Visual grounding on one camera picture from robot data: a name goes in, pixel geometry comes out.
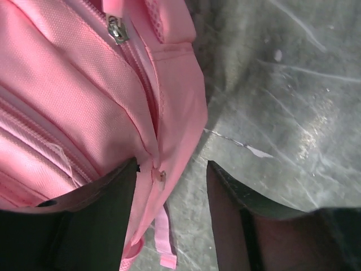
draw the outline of backpack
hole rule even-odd
[[[0,21],[0,208],[37,206],[136,157],[120,270],[154,219],[161,265],[175,269],[163,206],[207,119],[184,0],[1,0]]]

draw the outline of metal zipper slider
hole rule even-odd
[[[107,14],[108,33],[114,38],[116,44],[129,40],[125,24],[121,18]]]

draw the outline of pink webbing strap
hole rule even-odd
[[[123,17],[124,4],[126,0],[102,0],[103,11],[119,18]]]
[[[175,270],[177,256],[171,251],[169,217],[164,206],[155,218],[155,243],[160,254],[160,265]]]

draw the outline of concrete floor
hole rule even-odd
[[[168,205],[178,271],[216,271],[205,167],[301,210],[361,206],[361,2],[188,0],[209,122]],[[260,158],[234,141],[266,152]],[[153,230],[132,271],[159,266]]]

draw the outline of black object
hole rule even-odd
[[[131,159],[38,207],[0,211],[0,270],[118,271],[137,169]]]
[[[219,271],[361,270],[361,208],[309,213],[279,204],[208,162]]]

